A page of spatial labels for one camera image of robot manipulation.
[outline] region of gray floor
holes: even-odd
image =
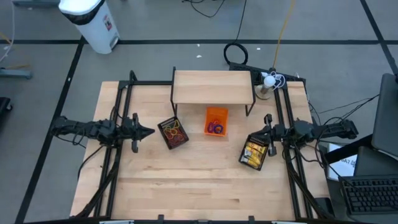
[[[198,8],[211,14],[219,2],[205,1]],[[394,11],[398,2],[367,2],[384,38],[398,39]],[[181,0],[110,0],[108,4],[123,40],[234,39],[243,7],[243,1],[228,0],[216,17],[208,19]],[[248,1],[239,38],[277,39],[289,4],[289,0]],[[0,6],[0,31],[11,36],[9,1],[0,0]],[[16,8],[16,39],[79,38],[78,31],[58,9]],[[360,1],[300,0],[284,39],[376,40],[376,35]],[[248,65],[271,66],[275,45],[245,47],[249,51]],[[119,45],[113,53],[99,55],[85,45],[62,114],[70,119],[91,120],[101,82],[126,79],[131,69],[140,80],[170,80],[173,66],[227,70],[223,48],[224,44]],[[398,57],[398,46],[390,45],[389,49]],[[1,64],[7,67],[29,63],[34,73],[31,80],[0,79],[0,96],[14,102],[14,110],[0,132],[1,223],[15,220],[75,50],[76,45],[17,45]],[[238,49],[231,48],[228,55],[231,61],[243,60]],[[317,111],[376,95],[381,75],[392,72],[380,45],[282,45],[276,67],[283,73],[297,72],[308,80],[310,101]],[[350,117],[360,137],[372,132],[376,105],[373,101]],[[321,119],[341,116],[351,108],[321,114]],[[82,148],[58,139],[52,141],[26,221],[68,217],[83,153]]]

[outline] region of wooden platform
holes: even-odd
[[[175,71],[173,102],[241,104],[253,103],[249,71]]]
[[[311,121],[303,84],[288,82],[288,86],[294,118]],[[94,120],[109,117],[117,87],[118,82],[103,82]],[[278,122],[273,98],[258,100],[249,117],[242,116],[241,105],[228,105],[228,133],[223,138],[203,134],[206,105],[178,107],[178,118],[190,140],[172,150],[167,149],[157,128],[157,124],[173,116],[170,86],[133,86],[130,104],[129,115],[138,113],[140,123],[156,132],[139,142],[137,154],[132,153],[131,142],[125,141],[112,218],[155,220],[164,214],[167,220],[247,220],[249,215],[256,220],[294,219],[282,146],[275,143],[278,154],[266,157],[260,172],[238,162],[248,134],[264,127],[263,117],[270,113]],[[289,126],[286,113],[284,116]],[[89,140],[85,157],[97,148],[98,142]],[[81,171],[71,215],[80,212],[97,190],[104,152]],[[315,159],[311,147],[301,152],[307,159]],[[319,165],[304,162],[304,169],[311,193],[328,197]],[[305,216],[298,188],[297,193],[301,214]]]

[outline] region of keyboard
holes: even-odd
[[[365,175],[344,179],[346,181],[339,177],[339,182],[350,214],[398,213],[398,175]]]
[[[230,71],[250,71],[254,85],[260,85],[262,83],[261,72],[270,73],[270,71],[262,69],[262,68],[256,68],[256,67],[252,67],[252,66],[248,66],[248,65],[241,65],[241,64],[233,63],[233,62],[230,63],[229,70]],[[283,75],[285,77],[286,81],[303,82],[304,86],[305,86],[304,78],[298,78],[296,76],[286,75],[286,74],[279,73],[279,72],[278,72],[278,74]]]

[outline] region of trash can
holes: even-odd
[[[120,36],[105,0],[61,0],[58,7],[96,52],[112,52]]]

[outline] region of paper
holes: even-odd
[[[329,144],[328,152],[334,151],[336,149],[339,149],[341,146],[335,145],[335,144]],[[350,156],[345,159],[342,159],[338,162],[330,164],[336,172],[342,176],[342,177],[352,177],[354,175],[354,170],[355,170],[355,163],[356,163],[356,156]],[[338,176],[337,174],[330,168],[328,167],[328,178],[331,180],[337,180],[338,181]]]

